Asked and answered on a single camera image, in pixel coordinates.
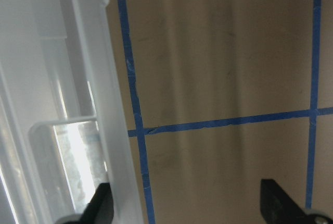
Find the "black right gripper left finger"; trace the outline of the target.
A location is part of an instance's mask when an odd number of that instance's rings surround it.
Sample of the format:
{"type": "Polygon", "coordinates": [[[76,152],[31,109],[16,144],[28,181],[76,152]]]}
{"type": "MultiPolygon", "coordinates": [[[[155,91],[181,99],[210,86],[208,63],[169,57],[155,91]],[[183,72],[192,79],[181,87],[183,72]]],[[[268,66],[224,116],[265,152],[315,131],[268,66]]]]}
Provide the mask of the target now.
{"type": "Polygon", "coordinates": [[[113,218],[114,206],[110,183],[101,183],[83,212],[79,223],[112,223],[113,218]]]}

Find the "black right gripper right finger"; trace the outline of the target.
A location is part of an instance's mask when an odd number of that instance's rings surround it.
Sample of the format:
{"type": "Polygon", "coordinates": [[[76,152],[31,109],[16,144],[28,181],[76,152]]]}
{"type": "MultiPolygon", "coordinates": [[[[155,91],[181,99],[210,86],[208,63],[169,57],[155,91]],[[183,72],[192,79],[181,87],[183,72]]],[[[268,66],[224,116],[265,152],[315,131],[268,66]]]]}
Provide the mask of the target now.
{"type": "Polygon", "coordinates": [[[273,179],[261,180],[261,215],[266,223],[312,223],[312,219],[273,179]]]}

